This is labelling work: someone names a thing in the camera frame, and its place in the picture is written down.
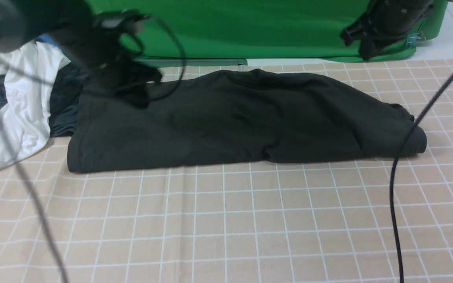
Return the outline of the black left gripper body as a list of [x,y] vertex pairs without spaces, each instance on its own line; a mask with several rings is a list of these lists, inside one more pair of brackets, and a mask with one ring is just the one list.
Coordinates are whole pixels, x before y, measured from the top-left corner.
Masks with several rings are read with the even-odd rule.
[[136,108],[147,108],[150,103],[148,82],[157,85],[162,79],[160,71],[135,61],[120,41],[120,32],[93,28],[88,34],[90,47],[81,64],[96,80],[109,98],[120,99]]

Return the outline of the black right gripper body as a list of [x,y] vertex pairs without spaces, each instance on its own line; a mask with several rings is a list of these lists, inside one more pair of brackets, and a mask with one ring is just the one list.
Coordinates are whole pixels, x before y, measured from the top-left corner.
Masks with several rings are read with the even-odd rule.
[[366,11],[341,31],[340,38],[345,46],[359,41],[358,54],[369,61],[385,48],[405,40],[432,11],[432,0],[371,0]]

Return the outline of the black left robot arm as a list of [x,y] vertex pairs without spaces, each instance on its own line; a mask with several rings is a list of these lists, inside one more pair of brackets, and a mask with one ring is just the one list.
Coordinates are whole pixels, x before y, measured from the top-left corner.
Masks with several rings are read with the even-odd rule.
[[0,53],[48,35],[109,97],[146,108],[146,83],[159,84],[162,74],[120,43],[124,34],[135,36],[143,19],[133,9],[94,15],[84,0],[0,0]]

